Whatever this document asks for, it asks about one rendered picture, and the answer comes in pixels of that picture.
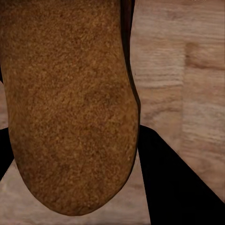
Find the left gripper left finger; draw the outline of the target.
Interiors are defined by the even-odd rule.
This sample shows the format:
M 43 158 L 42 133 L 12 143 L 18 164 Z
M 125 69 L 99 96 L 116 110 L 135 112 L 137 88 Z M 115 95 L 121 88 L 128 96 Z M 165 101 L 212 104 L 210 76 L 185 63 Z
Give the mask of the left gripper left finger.
M 0 181 L 14 160 L 8 128 L 0 130 Z

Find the sandal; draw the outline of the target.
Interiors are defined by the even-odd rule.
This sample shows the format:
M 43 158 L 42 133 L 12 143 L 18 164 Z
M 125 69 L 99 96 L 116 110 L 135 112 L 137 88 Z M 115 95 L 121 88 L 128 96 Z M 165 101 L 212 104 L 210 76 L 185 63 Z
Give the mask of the sandal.
M 50 210 L 83 216 L 128 181 L 141 102 L 135 0 L 0 0 L 0 80 L 20 176 Z

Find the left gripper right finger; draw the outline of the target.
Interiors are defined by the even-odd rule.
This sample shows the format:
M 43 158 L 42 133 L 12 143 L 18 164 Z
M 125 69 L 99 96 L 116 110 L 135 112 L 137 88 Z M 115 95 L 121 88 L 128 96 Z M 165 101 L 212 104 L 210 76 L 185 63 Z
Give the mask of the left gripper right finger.
M 149 127 L 138 152 L 151 225 L 225 225 L 225 203 Z

